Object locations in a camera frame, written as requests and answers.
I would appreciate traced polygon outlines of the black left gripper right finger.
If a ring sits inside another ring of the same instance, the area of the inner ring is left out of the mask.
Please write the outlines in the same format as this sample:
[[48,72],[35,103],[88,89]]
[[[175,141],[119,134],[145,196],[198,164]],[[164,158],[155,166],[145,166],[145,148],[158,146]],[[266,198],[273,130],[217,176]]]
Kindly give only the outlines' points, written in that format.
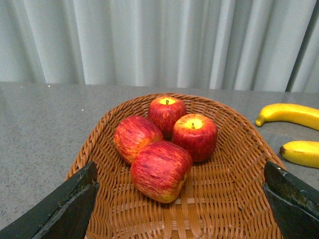
[[319,191],[274,162],[264,167],[263,191],[285,239],[319,237]]

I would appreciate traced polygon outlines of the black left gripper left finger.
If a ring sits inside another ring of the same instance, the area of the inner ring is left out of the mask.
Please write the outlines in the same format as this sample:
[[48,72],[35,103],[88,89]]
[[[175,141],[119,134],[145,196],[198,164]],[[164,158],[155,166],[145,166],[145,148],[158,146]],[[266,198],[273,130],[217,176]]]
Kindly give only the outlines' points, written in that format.
[[94,162],[86,164],[52,193],[0,232],[2,239],[83,239],[99,183]]

